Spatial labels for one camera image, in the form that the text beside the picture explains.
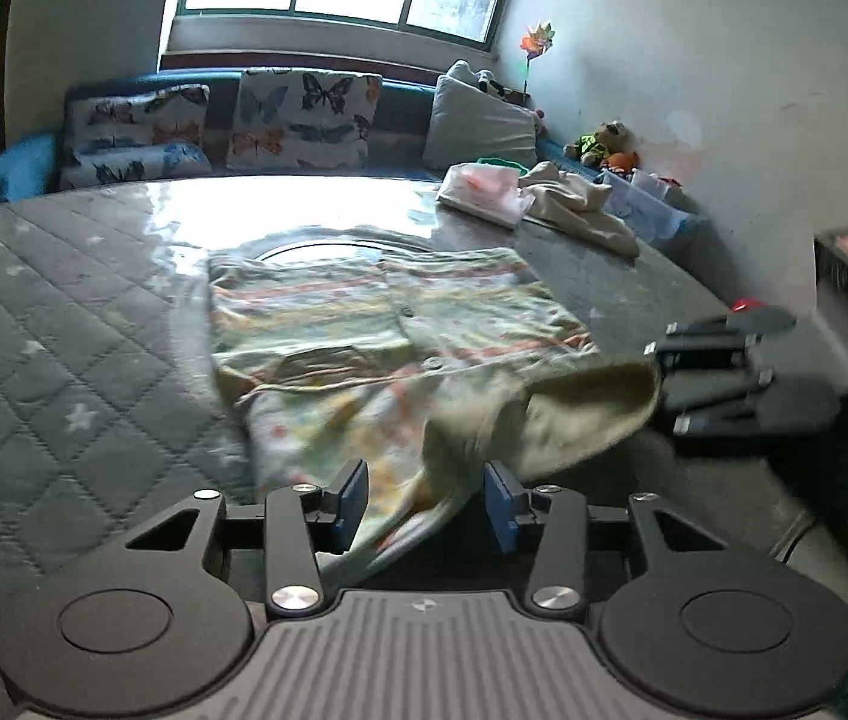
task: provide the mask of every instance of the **folded cloth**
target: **folded cloth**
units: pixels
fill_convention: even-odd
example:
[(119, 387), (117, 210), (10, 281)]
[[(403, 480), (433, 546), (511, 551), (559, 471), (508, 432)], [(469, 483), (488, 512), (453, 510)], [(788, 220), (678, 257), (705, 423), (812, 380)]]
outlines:
[(552, 162), (540, 162), (517, 185), (534, 197), (528, 215), (624, 257), (640, 255), (637, 239), (627, 225), (603, 210), (612, 187), (560, 170)]
[(480, 464), (536, 478), (643, 425), (656, 369), (595, 355), (586, 328), (511, 250), (297, 265), (211, 258), (220, 389), (238, 402), (257, 491), (370, 466), (355, 545), (321, 556), (355, 581), (451, 517)]

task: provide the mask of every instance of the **gray quilted tablecloth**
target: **gray quilted tablecloth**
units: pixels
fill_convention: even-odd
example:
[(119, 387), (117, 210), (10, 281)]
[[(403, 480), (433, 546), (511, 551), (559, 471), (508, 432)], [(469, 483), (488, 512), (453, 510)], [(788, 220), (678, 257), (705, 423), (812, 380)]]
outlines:
[(151, 211), (105, 191), (0, 206), (0, 608), (193, 490), (249, 499), (238, 431), (174, 341), (203, 295), (182, 298)]

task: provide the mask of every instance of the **green window frame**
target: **green window frame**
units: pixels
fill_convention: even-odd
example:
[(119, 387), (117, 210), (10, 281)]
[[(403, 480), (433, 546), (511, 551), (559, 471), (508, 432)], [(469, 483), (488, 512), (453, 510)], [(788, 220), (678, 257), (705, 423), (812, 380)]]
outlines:
[(233, 16), (286, 16), (290, 18), (301, 19), (316, 19), (316, 20), (331, 20), (332, 22), (341, 23), (357, 23), (358, 25), (377, 26), (378, 28), (396, 29), (400, 32), (408, 32), (410, 34), (422, 35), (425, 37), (436, 38), (448, 43), (456, 43), (461, 46), (473, 47), (478, 50), (491, 50), (494, 44), (494, 38), (497, 34), (499, 22), (501, 21), (502, 7), (506, 0), (494, 0), (492, 5), (491, 17), (487, 25), (486, 35), (483, 41), (471, 40), (470, 38), (454, 35), (450, 32), (441, 32), (436, 29), (423, 28), (415, 26), (412, 23), (407, 23), (407, 16), (410, 13), (410, 5), (413, 0), (403, 0), (401, 8), (401, 16), (397, 23), (380, 22), (379, 20), (359, 19), (352, 16), (338, 16), (331, 13), (313, 13), (310, 11), (298, 10), (297, 0), (290, 0), (290, 6), (286, 10), (267, 9), (267, 8), (187, 8), (187, 0), (178, 0), (177, 14), (179, 16), (201, 16), (201, 15), (233, 15)]

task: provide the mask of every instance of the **triangular cutout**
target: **triangular cutout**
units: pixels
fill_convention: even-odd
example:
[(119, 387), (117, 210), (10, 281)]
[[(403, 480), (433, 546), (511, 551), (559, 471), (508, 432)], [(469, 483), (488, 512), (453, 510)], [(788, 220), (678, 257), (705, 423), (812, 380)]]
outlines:
[(672, 552), (720, 552), (726, 547), (719, 541), (667, 512), (654, 512), (657, 527)]
[(187, 537), (199, 517), (197, 509), (186, 509), (177, 512), (170, 519), (161, 522), (142, 536), (138, 536), (129, 544), (127, 549), (152, 550), (156, 552), (180, 552), (187, 544)]

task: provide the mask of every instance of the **metal bolt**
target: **metal bolt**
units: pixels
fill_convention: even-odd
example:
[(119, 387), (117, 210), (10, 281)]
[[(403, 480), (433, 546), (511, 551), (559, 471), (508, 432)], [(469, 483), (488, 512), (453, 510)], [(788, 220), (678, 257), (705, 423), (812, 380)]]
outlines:
[(320, 593), (313, 587), (307, 587), (303, 584), (288, 584), (286, 587), (274, 590), (270, 600), (275, 605), (288, 611), (303, 611), (320, 600)]
[(561, 610), (561, 608), (571, 608), (579, 604), (580, 593), (572, 587), (563, 586), (563, 584), (552, 584), (534, 591), (531, 601), (539, 605), (540, 608)]

